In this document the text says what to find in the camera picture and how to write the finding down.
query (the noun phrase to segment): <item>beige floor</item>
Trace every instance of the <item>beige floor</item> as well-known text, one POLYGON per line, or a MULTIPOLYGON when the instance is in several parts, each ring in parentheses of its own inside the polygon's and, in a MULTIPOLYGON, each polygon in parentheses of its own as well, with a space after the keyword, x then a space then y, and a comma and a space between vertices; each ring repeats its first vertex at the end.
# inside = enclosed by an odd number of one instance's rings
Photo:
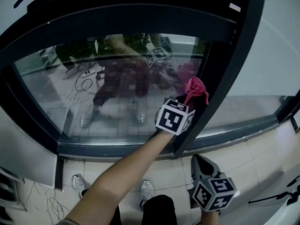
MULTIPOLYGON (((300 135, 290 122, 261 136, 234 146, 204 153, 231 177, 240 191, 225 212, 247 202, 263 191, 278 176, 299 163, 300 135)), ((190 209, 187 189, 191 188, 190 159, 156 161, 144 178, 153 182, 157 195, 165 194, 174 200, 178 224, 191 225, 200 221, 200 209, 190 209)), ((71 187, 71 177, 80 173, 91 184, 110 163, 67 161, 64 166, 63 192, 26 180, 19 187, 20 198, 28 212, 7 210, 16 224, 51 225, 67 215, 79 201, 71 187)), ((123 224, 140 224, 142 212, 138 209, 139 186, 132 189, 120 203, 123 224)))

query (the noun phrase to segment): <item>red cloth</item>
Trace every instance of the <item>red cloth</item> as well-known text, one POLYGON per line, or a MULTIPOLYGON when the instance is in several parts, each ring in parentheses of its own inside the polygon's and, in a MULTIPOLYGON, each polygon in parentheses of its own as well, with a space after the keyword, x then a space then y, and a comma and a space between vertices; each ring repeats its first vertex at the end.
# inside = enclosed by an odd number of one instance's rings
POLYGON ((187 105, 191 98, 199 97, 202 94, 206 95, 206 105, 208 105, 209 93, 206 91, 206 87, 204 83, 198 77, 192 77, 186 82, 185 92, 187 94, 187 98, 184 101, 184 105, 187 105))

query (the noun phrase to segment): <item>power strip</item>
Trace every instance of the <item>power strip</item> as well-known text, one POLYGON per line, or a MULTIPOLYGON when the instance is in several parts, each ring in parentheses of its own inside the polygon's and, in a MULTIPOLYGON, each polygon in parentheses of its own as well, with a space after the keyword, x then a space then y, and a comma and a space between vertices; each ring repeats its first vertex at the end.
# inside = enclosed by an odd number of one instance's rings
POLYGON ((85 78, 85 77, 88 77, 88 76, 91 76, 93 74, 95 74, 95 70, 85 70, 84 73, 81 75, 82 78, 85 78))

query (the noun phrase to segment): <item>white cube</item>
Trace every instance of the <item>white cube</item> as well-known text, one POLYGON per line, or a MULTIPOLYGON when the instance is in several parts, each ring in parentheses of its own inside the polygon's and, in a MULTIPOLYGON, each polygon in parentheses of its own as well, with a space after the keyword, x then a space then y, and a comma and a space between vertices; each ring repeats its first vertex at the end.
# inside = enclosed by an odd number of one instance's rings
POLYGON ((227 208, 235 193, 231 178, 212 178, 198 182, 193 199, 203 211, 216 211, 227 208))
POLYGON ((155 62, 170 58, 170 54, 162 47, 150 49, 146 54, 148 66, 151 67, 155 62))
POLYGON ((169 133, 179 135, 192 122, 195 110, 188 113, 188 106, 171 99, 161 107, 155 126, 169 133))

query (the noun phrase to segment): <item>black pants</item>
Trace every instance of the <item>black pants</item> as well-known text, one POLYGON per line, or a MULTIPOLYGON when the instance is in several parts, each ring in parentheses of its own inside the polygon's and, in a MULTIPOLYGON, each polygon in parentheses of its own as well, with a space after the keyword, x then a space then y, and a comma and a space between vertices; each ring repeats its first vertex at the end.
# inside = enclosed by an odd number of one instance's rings
MULTIPOLYGON (((166 195, 153 197, 144 204, 143 208, 142 225, 177 225, 172 198, 166 195)), ((119 207, 117 207, 110 225, 122 225, 119 207)))

